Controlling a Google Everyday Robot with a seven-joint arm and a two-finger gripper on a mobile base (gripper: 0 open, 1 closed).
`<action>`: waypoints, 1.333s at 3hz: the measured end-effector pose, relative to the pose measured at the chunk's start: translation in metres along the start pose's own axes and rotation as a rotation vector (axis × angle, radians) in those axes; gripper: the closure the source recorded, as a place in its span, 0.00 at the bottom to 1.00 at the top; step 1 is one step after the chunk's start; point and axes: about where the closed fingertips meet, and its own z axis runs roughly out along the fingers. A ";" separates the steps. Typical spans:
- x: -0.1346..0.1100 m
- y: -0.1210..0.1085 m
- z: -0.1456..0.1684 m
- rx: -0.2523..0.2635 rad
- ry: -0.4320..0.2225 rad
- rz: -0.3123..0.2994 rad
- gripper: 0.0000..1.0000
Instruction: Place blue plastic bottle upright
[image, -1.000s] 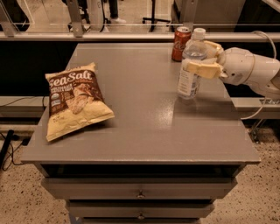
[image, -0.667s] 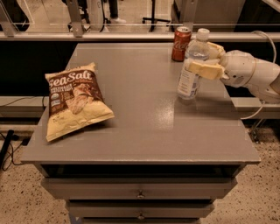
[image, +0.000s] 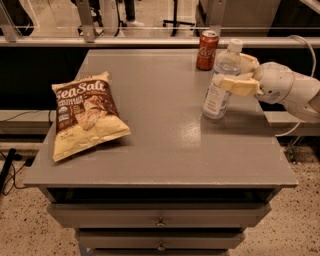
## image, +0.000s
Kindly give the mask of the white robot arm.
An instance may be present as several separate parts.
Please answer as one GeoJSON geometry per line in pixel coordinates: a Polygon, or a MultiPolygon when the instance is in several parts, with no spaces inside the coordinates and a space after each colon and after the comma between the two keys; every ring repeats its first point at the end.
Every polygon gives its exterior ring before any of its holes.
{"type": "Polygon", "coordinates": [[[213,79],[220,89],[240,96],[255,96],[267,104],[281,104],[300,120],[320,122],[319,80],[276,62],[260,64],[251,55],[240,56],[239,75],[221,74],[213,79]]]}

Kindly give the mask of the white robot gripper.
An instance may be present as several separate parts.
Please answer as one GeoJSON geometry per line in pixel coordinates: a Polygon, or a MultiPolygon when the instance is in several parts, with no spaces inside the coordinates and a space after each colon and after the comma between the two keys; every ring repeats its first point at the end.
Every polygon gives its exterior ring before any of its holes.
{"type": "Polygon", "coordinates": [[[276,62],[267,62],[260,65],[256,57],[248,54],[241,53],[240,57],[240,73],[245,74],[256,70],[254,79],[240,80],[224,77],[219,82],[219,87],[240,96],[256,94],[255,97],[259,101],[268,104],[281,103],[291,90],[294,80],[293,71],[276,62]]]}

